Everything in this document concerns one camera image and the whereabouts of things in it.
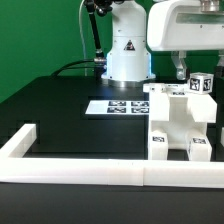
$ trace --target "white block structure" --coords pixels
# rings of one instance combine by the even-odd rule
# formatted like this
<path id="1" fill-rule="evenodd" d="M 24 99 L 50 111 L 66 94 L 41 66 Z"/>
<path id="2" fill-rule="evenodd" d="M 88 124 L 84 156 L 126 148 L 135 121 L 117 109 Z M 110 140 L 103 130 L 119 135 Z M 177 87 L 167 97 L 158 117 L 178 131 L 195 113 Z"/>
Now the white block structure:
<path id="1" fill-rule="evenodd" d="M 220 162 L 22 158 L 35 133 L 25 125 L 0 149 L 0 182 L 224 188 Z"/>
<path id="2" fill-rule="evenodd" d="M 189 92 L 188 85 L 165 87 L 162 92 L 154 84 L 144 87 L 150 91 L 148 159 L 166 160 L 166 143 L 168 149 L 187 150 L 190 161 L 210 161 L 212 148 L 206 130 L 208 122 L 216 121 L 216 102 L 208 94 Z M 156 141 L 155 132 L 163 142 Z"/>
<path id="3" fill-rule="evenodd" d="M 0 159 L 23 157 L 33 142 L 36 140 L 36 125 L 25 124 L 18 132 L 0 149 Z"/>

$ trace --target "white cube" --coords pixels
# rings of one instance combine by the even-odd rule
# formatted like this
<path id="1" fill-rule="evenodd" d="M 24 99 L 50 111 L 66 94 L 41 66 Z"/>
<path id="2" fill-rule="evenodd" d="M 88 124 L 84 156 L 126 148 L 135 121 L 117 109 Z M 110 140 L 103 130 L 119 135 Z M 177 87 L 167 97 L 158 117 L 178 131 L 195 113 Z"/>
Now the white cube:
<path id="1" fill-rule="evenodd" d="M 208 73 L 191 73 L 189 80 L 189 92 L 197 94 L 206 94 L 212 92 L 213 74 Z"/>
<path id="2" fill-rule="evenodd" d="M 190 161 L 210 161 L 212 147 L 206 137 L 193 137 L 187 153 Z"/>
<path id="3" fill-rule="evenodd" d="M 162 132 L 151 132 L 148 141 L 149 160 L 167 160 L 168 139 L 167 134 Z"/>

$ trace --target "white plastic part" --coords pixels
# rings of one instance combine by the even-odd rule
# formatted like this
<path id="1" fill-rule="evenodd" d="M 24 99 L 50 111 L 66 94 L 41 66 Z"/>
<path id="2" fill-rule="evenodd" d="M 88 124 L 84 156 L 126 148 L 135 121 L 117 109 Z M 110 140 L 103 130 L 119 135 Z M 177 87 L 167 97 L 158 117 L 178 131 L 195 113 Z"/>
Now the white plastic part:
<path id="1" fill-rule="evenodd" d="M 23 127 L 16 142 L 33 141 L 34 127 Z M 220 162 L 19 158 L 22 153 L 13 158 L 18 151 L 13 145 L 8 142 L 1 149 L 0 182 L 224 188 Z"/>
<path id="2" fill-rule="evenodd" d="M 210 161 L 212 147 L 208 138 L 198 130 L 190 130 L 186 135 L 187 154 L 190 161 Z"/>
<path id="3" fill-rule="evenodd" d="M 223 49 L 223 15 L 201 12 L 199 0 L 154 4 L 149 13 L 147 41 L 154 51 Z"/>
<path id="4" fill-rule="evenodd" d="M 113 47 L 103 79 L 140 82 L 150 78 L 151 55 L 146 50 L 146 12 L 135 1 L 113 4 Z"/>
<path id="5" fill-rule="evenodd" d="M 222 131 L 221 131 L 221 144 L 224 147 L 224 128 L 222 128 Z"/>
<path id="6" fill-rule="evenodd" d="M 188 150 L 189 159 L 192 161 L 209 161 L 211 145 L 206 137 L 206 130 L 208 122 L 216 121 L 215 101 L 208 94 L 188 93 L 187 85 L 168 84 L 165 85 L 166 92 L 163 93 L 152 91 L 150 85 L 147 88 L 145 86 L 145 90 L 150 91 L 148 158 L 166 159 L 165 142 L 168 142 L 169 149 Z M 159 147 L 152 142 L 157 130 L 163 130 L 167 135 L 167 140 L 161 147 L 164 150 L 162 156 L 159 150 L 155 153 Z M 194 139 L 205 139 L 206 144 L 194 143 Z"/>
<path id="7" fill-rule="evenodd" d="M 36 125 L 24 124 L 0 149 L 0 159 L 22 157 L 36 140 Z"/>
<path id="8" fill-rule="evenodd" d="M 149 119 L 153 121 L 169 121 L 170 101 L 167 93 L 150 92 Z"/>
<path id="9" fill-rule="evenodd" d="M 167 160 L 168 140 L 167 134 L 162 131 L 149 133 L 149 150 L 148 159 L 150 160 Z"/>
<path id="10" fill-rule="evenodd" d="M 189 94 L 187 108 L 195 122 L 216 122 L 217 104 L 208 94 Z"/>

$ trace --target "warning label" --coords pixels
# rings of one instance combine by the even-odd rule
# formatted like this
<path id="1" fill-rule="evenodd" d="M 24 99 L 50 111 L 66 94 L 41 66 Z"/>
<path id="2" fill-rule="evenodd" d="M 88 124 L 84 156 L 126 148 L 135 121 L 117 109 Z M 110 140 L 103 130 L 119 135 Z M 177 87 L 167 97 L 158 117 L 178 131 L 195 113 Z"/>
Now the warning label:
<path id="1" fill-rule="evenodd" d="M 135 47 L 131 40 L 128 41 L 127 45 L 124 48 L 125 51 L 135 51 Z"/>

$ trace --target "white foam block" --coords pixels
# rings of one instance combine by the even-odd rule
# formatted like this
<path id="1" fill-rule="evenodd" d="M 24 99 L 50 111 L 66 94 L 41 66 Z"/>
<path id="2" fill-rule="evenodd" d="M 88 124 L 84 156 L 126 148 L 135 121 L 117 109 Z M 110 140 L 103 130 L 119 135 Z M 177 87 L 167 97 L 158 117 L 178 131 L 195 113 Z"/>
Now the white foam block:
<path id="1" fill-rule="evenodd" d="M 144 161 L 144 185 L 224 188 L 224 163 Z"/>
<path id="2" fill-rule="evenodd" d="M 26 151 L 36 140 L 36 125 L 25 124 L 18 132 L 1 148 L 0 158 L 23 157 Z"/>
<path id="3" fill-rule="evenodd" d="M 195 122 L 216 122 L 217 104 L 208 94 L 189 94 L 187 109 Z"/>
<path id="4" fill-rule="evenodd" d="M 149 120 L 169 121 L 170 102 L 167 93 L 150 92 Z"/>
<path id="5" fill-rule="evenodd" d="M 110 160 L 108 184 L 143 186 L 142 161 Z"/>
<path id="6" fill-rule="evenodd" d="M 167 160 L 168 140 L 166 133 L 158 131 L 149 133 L 148 144 L 149 160 Z"/>

